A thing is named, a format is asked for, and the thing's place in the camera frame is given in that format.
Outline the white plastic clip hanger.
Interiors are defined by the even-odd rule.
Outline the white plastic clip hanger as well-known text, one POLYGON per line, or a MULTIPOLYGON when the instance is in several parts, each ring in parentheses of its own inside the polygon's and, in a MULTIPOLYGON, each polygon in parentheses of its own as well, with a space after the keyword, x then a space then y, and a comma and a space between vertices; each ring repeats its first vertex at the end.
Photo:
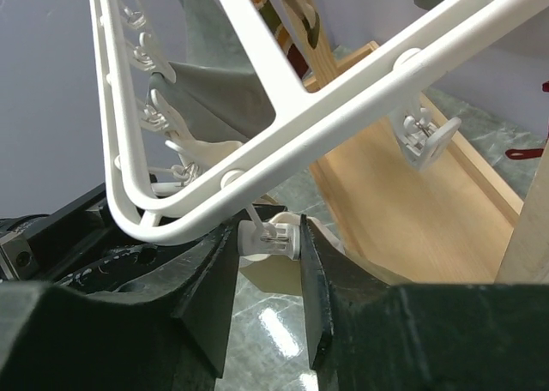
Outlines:
POLYGON ((127 235, 158 244, 198 239, 357 131, 388 117, 417 169, 431 165, 460 126, 436 126, 420 93, 548 5, 548 0, 444 0, 328 86, 309 93, 250 0, 220 0, 275 110, 274 122, 220 161, 201 159, 184 120, 159 93, 143 111, 131 69, 173 76, 154 37, 130 55, 118 0, 89 0, 99 91, 106 198, 127 235))

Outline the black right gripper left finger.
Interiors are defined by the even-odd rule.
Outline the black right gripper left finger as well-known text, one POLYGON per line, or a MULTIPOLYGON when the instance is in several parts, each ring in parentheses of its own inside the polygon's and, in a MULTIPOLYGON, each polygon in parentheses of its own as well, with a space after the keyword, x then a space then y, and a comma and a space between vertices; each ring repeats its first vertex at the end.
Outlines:
POLYGON ((222 377, 238 273, 237 227, 109 287, 1 286, 4 390, 211 390, 222 377))

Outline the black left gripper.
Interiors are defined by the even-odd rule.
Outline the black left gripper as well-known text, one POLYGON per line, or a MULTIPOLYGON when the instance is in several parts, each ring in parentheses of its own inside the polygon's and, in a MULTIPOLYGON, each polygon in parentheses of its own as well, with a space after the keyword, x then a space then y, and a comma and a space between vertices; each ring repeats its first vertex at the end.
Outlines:
POLYGON ((163 264, 163 251, 126 235, 101 184, 52 214, 1 219, 1 282, 122 286, 163 264))

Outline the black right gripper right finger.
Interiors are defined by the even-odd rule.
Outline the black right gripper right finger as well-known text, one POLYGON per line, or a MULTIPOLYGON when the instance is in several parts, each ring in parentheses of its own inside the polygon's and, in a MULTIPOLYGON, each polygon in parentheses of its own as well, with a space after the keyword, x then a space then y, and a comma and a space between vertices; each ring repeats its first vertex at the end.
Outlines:
POLYGON ((548 288, 391 286, 300 219, 310 367, 321 390, 545 390, 548 288))

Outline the tan underwear with white waistband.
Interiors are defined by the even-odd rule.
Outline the tan underwear with white waistband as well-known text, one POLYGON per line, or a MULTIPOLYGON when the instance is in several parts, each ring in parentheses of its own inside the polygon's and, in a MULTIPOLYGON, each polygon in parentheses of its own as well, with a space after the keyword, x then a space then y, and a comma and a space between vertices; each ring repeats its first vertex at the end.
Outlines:
MULTIPOLYGON (((166 145, 182 157, 185 167, 197 165, 206 171, 243 143, 173 138, 166 145)), ((241 274, 263 292, 300 296, 300 216, 282 211, 262 220, 258 207, 249 205, 245 211, 249 218, 238 226, 241 274)))

